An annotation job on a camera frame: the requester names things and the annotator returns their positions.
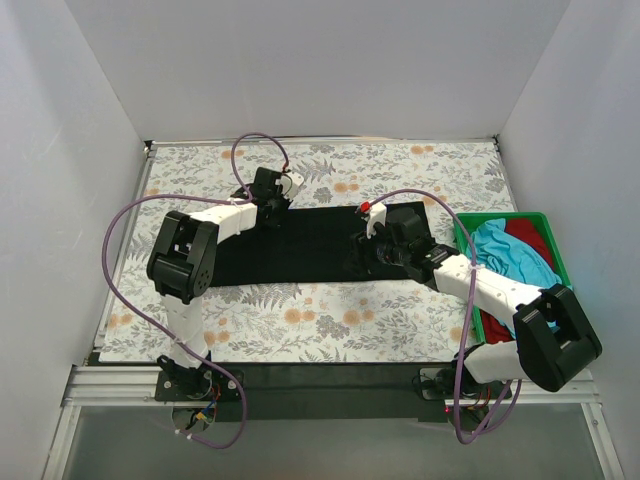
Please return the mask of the black t shirt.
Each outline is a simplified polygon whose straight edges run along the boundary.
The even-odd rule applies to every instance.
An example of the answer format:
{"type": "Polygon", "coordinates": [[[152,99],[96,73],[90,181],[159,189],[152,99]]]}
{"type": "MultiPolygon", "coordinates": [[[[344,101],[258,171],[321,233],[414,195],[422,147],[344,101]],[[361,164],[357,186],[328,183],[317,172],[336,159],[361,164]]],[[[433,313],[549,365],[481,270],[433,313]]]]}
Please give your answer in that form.
{"type": "MultiPolygon", "coordinates": [[[[385,206],[388,212],[410,207],[427,220],[418,202],[385,206]]],[[[386,265],[371,277],[347,270],[350,236],[366,227],[358,207],[288,210],[277,228],[258,227],[220,243],[210,287],[410,279],[402,268],[386,265]]]]}

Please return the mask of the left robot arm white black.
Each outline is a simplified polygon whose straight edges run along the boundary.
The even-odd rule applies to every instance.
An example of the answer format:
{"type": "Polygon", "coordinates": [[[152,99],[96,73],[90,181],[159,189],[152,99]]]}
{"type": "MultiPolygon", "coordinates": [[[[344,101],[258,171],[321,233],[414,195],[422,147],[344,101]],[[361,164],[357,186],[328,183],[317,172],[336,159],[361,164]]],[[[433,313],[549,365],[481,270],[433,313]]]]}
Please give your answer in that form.
{"type": "Polygon", "coordinates": [[[169,330],[176,336],[169,363],[182,370],[178,387],[193,400],[213,386],[200,367],[209,354],[204,339],[201,296],[210,287],[220,243],[258,227],[274,228],[304,185],[302,175],[258,168],[254,181],[222,203],[191,214],[171,211],[163,219],[147,264],[147,276],[161,296],[169,330]]]}

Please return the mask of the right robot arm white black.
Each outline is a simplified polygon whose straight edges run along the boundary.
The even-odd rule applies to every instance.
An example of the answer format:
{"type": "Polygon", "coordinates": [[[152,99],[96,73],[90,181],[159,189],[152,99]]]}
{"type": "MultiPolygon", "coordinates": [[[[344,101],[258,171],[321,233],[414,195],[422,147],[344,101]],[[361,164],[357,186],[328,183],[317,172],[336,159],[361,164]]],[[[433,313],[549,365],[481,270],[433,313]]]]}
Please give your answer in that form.
{"type": "Polygon", "coordinates": [[[408,207],[389,211],[361,204],[365,230],[351,237],[348,269],[369,275],[378,265],[399,267],[430,289],[464,298],[512,327],[514,340],[468,350],[452,373],[454,389],[475,397],[494,381],[530,380],[557,392],[602,353],[602,344],[571,289],[511,280],[456,249],[437,243],[428,223],[408,207]]]}

